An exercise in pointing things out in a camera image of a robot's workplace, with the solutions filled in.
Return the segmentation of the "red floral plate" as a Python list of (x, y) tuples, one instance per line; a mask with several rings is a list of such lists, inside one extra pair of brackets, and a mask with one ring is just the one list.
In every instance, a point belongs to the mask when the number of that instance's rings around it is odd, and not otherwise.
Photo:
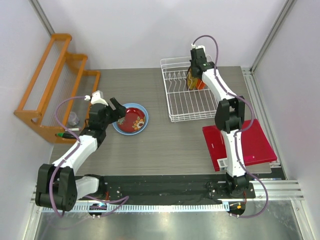
[(118, 128), (125, 133), (136, 133), (142, 130), (147, 122), (146, 115), (136, 107), (127, 107), (124, 118), (117, 121)]

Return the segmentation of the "light blue plate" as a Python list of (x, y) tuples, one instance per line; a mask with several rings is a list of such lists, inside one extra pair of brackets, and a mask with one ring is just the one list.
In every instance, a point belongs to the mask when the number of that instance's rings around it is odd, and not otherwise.
[(133, 136), (142, 132), (148, 124), (149, 115), (147, 110), (138, 103), (125, 103), (125, 117), (112, 124), (113, 128), (120, 134)]

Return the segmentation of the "yellow patterned plate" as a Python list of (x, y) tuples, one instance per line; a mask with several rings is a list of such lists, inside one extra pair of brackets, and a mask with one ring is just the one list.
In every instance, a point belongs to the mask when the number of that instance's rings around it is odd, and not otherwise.
[(196, 88), (198, 79), (192, 76), (192, 70), (189, 68), (186, 75), (186, 87), (189, 91)]

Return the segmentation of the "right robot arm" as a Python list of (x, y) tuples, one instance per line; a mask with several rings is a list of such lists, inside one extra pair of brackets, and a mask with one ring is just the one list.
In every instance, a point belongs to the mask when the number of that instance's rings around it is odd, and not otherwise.
[(214, 121), (222, 134), (226, 149), (225, 192), (230, 197), (240, 197), (249, 187), (241, 142), (245, 102), (223, 81), (216, 65), (207, 60), (204, 46), (193, 44), (190, 55), (190, 77), (201, 80), (218, 100)]

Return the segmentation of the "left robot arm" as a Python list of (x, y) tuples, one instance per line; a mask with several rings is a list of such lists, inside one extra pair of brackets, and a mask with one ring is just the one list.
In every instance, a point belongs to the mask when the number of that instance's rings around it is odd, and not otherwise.
[(101, 96), (86, 95), (80, 99), (91, 102), (87, 125), (80, 135), (68, 130), (76, 140), (74, 145), (52, 164), (43, 164), (37, 174), (35, 204), (53, 209), (60, 218), (73, 209), (77, 200), (100, 200), (106, 195), (107, 188), (101, 176), (87, 174), (76, 179), (75, 174), (100, 147), (106, 138), (108, 125), (126, 115), (126, 107), (114, 97), (110, 99), (114, 107), (110, 107)]

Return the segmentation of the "orange wooden rack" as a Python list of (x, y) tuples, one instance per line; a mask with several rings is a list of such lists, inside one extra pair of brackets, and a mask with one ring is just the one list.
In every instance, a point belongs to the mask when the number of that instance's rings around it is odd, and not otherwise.
[(67, 124), (74, 106), (70, 100), (60, 107), (63, 100), (75, 97), (86, 79), (93, 84), (91, 93), (98, 89), (101, 73), (87, 70), (88, 56), (69, 52), (72, 36), (68, 33), (54, 33), (34, 71), (33, 76), (14, 111), (14, 115), (40, 137), (52, 144), (73, 144), (74, 139), (57, 137), (64, 129), (57, 123), (59, 119)]

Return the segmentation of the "orange plate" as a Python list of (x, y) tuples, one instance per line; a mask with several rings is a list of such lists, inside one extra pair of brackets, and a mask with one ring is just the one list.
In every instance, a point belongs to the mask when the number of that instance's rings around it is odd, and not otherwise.
[(197, 90), (203, 90), (206, 87), (206, 84), (198, 78), (195, 87)]

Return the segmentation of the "clear plastic cup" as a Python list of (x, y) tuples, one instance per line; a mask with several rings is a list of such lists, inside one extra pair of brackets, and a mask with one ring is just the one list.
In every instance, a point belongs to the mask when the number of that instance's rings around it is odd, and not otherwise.
[(80, 122), (80, 119), (75, 112), (71, 111), (69, 113), (67, 122), (70, 126), (76, 126)]

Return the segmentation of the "white marker pen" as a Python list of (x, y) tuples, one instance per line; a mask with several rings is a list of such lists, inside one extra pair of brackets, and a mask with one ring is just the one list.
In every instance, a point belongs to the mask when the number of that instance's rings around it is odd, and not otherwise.
[(77, 128), (68, 128), (68, 131), (72, 131), (72, 132), (78, 132), (81, 130), (81, 128), (77, 127)]

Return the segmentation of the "green marker pen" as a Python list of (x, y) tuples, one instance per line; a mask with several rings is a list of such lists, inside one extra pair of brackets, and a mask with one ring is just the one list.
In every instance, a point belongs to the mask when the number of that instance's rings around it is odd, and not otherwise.
[(56, 134), (56, 136), (59, 138), (64, 138), (64, 139), (77, 139), (78, 138), (77, 135), (72, 135), (69, 132), (59, 132)]

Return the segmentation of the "red cutting board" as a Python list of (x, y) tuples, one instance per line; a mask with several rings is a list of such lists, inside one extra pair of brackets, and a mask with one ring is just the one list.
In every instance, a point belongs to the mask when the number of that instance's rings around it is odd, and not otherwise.
[[(202, 132), (214, 170), (216, 172), (225, 170), (227, 164), (224, 166), (219, 165), (219, 160), (227, 157), (223, 135), (215, 125), (204, 126)], [(277, 156), (268, 142), (258, 119), (254, 119), (252, 126), (241, 134), (241, 146), (246, 166), (270, 163), (277, 160)]]

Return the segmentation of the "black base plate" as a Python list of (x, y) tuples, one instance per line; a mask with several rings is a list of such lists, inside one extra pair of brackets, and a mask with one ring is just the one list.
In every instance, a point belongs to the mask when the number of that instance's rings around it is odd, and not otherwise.
[(222, 201), (253, 199), (253, 187), (245, 193), (227, 193), (224, 174), (105, 175), (103, 192), (111, 201), (128, 196), (128, 205), (212, 205)]

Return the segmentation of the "grey wall conduit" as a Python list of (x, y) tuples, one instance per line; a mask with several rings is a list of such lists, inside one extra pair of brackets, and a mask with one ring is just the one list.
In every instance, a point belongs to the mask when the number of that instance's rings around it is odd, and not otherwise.
[(55, 33), (54, 28), (52, 27), (45, 11), (43, 10), (40, 2), (38, 0), (29, 0), (30, 5), (32, 6), (34, 12), (38, 16), (40, 22), (45, 28), (46, 32), (51, 36)]

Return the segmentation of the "aluminium frame rail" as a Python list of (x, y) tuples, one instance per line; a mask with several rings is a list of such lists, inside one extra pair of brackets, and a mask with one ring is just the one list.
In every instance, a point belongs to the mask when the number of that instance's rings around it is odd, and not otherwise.
[(264, 180), (250, 182), (253, 186), (241, 198), (209, 198), (208, 203), (195, 204), (183, 202), (172, 205), (138, 205), (122, 200), (113, 203), (104, 201), (79, 200), (70, 213), (88, 213), (93, 216), (106, 213), (179, 213), (179, 212), (228, 212), (232, 208), (243, 210), (244, 205), (253, 201), (269, 203), (271, 201), (303, 201), (304, 196), (296, 180)]

